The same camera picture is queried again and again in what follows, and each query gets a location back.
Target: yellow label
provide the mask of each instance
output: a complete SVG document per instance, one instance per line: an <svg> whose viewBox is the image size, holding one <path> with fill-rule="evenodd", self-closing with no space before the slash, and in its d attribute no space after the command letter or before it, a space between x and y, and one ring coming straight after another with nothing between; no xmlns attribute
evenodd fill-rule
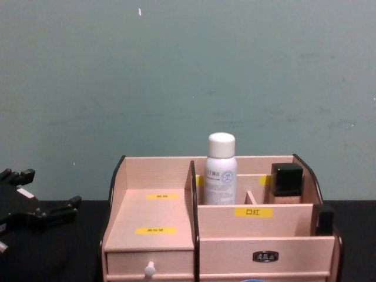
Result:
<svg viewBox="0 0 376 282"><path fill-rule="evenodd" d="M273 217L273 209L269 207L235 207L234 216L269 219Z"/></svg>
<svg viewBox="0 0 376 282"><path fill-rule="evenodd" d="M149 227L149 228L137 228L136 234L173 234L176 232L175 227Z"/></svg>
<svg viewBox="0 0 376 282"><path fill-rule="evenodd" d="M258 179L258 183L262 186L270 184L270 175L261 175Z"/></svg>
<svg viewBox="0 0 376 282"><path fill-rule="evenodd" d="M196 186L204 186L205 178L203 175L196 175Z"/></svg>
<svg viewBox="0 0 376 282"><path fill-rule="evenodd" d="M146 195L148 200L166 200L166 199L177 199L179 198L178 194L149 194Z"/></svg>

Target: white bottle cap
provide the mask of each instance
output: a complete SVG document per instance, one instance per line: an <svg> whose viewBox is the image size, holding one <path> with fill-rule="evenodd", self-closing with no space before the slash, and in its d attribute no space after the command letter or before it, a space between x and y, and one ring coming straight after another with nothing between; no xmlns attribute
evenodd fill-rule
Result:
<svg viewBox="0 0 376 282"><path fill-rule="evenodd" d="M217 132L209 136L209 157L228 159L235 156L235 137L232 134Z"/></svg>

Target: wooden cosmetic organizer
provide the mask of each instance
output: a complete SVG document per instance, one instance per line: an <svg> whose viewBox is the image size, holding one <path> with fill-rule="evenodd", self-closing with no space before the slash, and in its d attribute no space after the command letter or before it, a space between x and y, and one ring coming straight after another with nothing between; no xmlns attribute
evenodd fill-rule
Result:
<svg viewBox="0 0 376 282"><path fill-rule="evenodd" d="M342 241L312 235L322 204L313 171L297 156L238 156L236 205L204 206L206 157L122 157L100 242L103 280L339 282ZM300 204L264 204L272 163L303 167ZM278 260L254 261L258 251ZM145 275L154 262L155 274Z"/></svg>

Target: drawer knob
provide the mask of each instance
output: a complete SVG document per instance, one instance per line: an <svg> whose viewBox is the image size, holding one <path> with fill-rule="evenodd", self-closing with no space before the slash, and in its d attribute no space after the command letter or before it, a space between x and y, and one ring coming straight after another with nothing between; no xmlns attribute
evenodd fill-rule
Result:
<svg viewBox="0 0 376 282"><path fill-rule="evenodd" d="M154 268L154 262L150 261L145 267L145 275L151 277L155 274L156 270Z"/></svg>

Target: teal wall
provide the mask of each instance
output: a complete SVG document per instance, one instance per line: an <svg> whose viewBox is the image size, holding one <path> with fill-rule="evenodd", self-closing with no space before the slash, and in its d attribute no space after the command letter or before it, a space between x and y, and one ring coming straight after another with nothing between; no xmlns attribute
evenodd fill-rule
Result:
<svg viewBox="0 0 376 282"><path fill-rule="evenodd" d="M121 155L299 154L376 199L376 1L0 0L0 168L105 199Z"/></svg>

